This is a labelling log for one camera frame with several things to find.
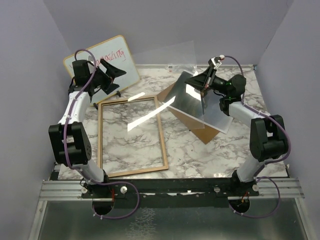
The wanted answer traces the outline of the aluminium rail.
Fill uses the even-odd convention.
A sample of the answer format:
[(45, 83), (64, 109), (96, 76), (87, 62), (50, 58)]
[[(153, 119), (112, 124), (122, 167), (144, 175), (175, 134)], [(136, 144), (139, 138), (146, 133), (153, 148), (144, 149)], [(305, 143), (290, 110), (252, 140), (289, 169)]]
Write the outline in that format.
[[(258, 184), (258, 198), (271, 199), (278, 196), (279, 189), (283, 199), (304, 198), (302, 186), (297, 178), (274, 178), (272, 183), (262, 179)], [(82, 187), (78, 180), (47, 180), (42, 182), (39, 201), (89, 201), (82, 197)]]

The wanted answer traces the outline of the landscape photo print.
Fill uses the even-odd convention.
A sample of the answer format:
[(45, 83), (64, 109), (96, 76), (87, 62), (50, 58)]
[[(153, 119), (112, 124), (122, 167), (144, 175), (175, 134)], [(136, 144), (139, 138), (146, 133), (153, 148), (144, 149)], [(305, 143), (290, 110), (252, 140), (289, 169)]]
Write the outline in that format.
[(201, 100), (188, 95), (184, 99), (175, 100), (169, 108), (186, 117), (188, 120), (186, 125), (191, 130), (211, 127), (226, 134), (233, 118), (220, 110), (219, 100), (220, 97), (212, 92)]

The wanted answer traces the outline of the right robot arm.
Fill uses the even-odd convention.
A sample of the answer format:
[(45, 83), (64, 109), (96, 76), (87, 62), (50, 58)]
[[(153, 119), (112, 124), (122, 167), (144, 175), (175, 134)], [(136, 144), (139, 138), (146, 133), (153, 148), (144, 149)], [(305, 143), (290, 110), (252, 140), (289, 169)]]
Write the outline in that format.
[(280, 161), (282, 155), (288, 155), (291, 142), (280, 115), (267, 115), (244, 104), (246, 78), (236, 74), (229, 80), (216, 76), (216, 69), (208, 67), (204, 72), (188, 77), (185, 83), (202, 95), (213, 91), (221, 95), (220, 110), (229, 117), (237, 119), (250, 129), (249, 150), (251, 157), (240, 166), (235, 174), (237, 179), (230, 182), (229, 189), (240, 196), (248, 189), (249, 182), (268, 165)]

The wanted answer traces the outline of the brown backing board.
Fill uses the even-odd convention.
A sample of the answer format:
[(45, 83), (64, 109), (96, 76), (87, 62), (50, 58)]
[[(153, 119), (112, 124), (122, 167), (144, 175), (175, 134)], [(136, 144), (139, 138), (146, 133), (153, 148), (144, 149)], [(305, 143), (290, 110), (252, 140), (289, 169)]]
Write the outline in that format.
[(175, 109), (169, 108), (169, 111), (181, 122), (183, 123), (190, 132), (192, 132), (199, 140), (201, 140), (205, 145), (208, 144), (213, 138), (220, 133), (219, 130), (210, 127), (206, 124), (203, 128), (191, 129), (195, 124), (200, 124), (198, 120), (195, 120)]

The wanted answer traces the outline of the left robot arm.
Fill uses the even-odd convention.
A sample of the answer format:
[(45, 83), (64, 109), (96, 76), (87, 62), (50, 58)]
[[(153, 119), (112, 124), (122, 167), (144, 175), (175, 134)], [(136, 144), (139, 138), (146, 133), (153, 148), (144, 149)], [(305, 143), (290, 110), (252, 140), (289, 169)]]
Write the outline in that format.
[(48, 134), (55, 161), (77, 171), (87, 185), (93, 185), (97, 196), (106, 197), (111, 190), (108, 175), (92, 160), (92, 146), (83, 121), (93, 96), (100, 90), (106, 94), (119, 88), (114, 82), (126, 74), (107, 61), (100, 63), (105, 70), (89, 60), (72, 62), (74, 76), (68, 88), (69, 101), (63, 117), (57, 124), (50, 125)]

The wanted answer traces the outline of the whiteboard with red writing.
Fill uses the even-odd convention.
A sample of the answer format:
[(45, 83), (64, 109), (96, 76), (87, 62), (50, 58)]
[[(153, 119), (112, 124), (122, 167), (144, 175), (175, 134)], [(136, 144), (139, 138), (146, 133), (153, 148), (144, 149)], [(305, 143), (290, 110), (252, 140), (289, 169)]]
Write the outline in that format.
[[(125, 75), (114, 79), (113, 83), (118, 84), (119, 88), (108, 95), (102, 90), (94, 94), (92, 83), (97, 67), (106, 72), (102, 61), (126, 71)], [(87, 49), (78, 49), (73, 55), (66, 57), (63, 64), (72, 80), (68, 89), (71, 101), (79, 101), (81, 97), (87, 97), (90, 104), (97, 104), (111, 96), (120, 96), (121, 91), (140, 80), (133, 57), (122, 35), (117, 35)]]

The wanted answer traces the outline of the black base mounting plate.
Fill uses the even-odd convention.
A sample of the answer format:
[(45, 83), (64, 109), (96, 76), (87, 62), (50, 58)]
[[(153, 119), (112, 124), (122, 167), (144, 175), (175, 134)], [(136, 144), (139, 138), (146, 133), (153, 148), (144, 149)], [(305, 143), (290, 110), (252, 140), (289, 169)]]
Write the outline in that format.
[(82, 199), (118, 208), (227, 208), (228, 199), (256, 197), (256, 181), (230, 178), (110, 179), (107, 185), (84, 185)]

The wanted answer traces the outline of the clear acrylic sheet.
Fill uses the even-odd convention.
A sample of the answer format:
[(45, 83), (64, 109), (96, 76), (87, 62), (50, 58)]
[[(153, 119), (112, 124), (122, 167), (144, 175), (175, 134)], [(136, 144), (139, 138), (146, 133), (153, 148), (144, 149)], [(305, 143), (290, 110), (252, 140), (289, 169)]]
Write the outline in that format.
[[(140, 73), (140, 82), (128, 90), (130, 101), (139, 101), (148, 95), (155, 95), (158, 102), (157, 110), (151, 110), (140, 116), (129, 128), (140, 125), (147, 119), (152, 118), (157, 112), (169, 111), (178, 99), (185, 99), (188, 95), (201, 100), (200, 92), (185, 83), (185, 80), (198, 72), (195, 44), (185, 41), (156, 49), (143, 50), (133, 55)], [(189, 73), (169, 73), (167, 65), (192, 64), (196, 65), (197, 71)]]

